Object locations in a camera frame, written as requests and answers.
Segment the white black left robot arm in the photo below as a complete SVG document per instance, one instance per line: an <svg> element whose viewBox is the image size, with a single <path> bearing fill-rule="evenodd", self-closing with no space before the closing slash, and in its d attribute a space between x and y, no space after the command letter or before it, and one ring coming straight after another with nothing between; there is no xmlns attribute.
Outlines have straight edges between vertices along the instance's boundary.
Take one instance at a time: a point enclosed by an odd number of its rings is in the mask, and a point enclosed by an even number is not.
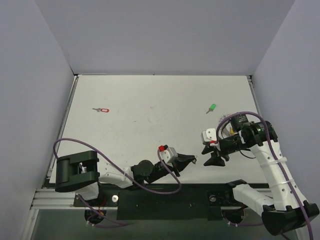
<svg viewBox="0 0 320 240"><path fill-rule="evenodd" d="M149 160L142 160L130 167L117 170L106 161L99 163L98 153L94 150L61 156L56 162L55 191L59 193L85 190L98 182L116 185L122 189L130 189L133 180L141 185L151 184L157 180L174 173L176 177L190 163L196 163L194 155L177 153L173 147L159 152L161 161L153 164Z"/></svg>

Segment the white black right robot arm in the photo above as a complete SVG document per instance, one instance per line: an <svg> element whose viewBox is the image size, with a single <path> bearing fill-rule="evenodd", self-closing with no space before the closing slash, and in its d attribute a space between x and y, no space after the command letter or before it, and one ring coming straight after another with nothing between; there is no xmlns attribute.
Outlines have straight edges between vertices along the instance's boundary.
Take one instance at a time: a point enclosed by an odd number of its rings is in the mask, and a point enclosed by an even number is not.
<svg viewBox="0 0 320 240"><path fill-rule="evenodd" d="M205 166L223 167L230 154L249 150L272 193L272 197L265 196L245 181L236 180L229 182L229 189L223 192L226 203L239 202L255 211L273 236L306 227L309 239L314 239L311 221L320 210L297 186L287 166L287 158L281 152L278 136L268 121L255 112L237 112L224 118L217 128L202 131L201 140L202 154L211 155Z"/></svg>

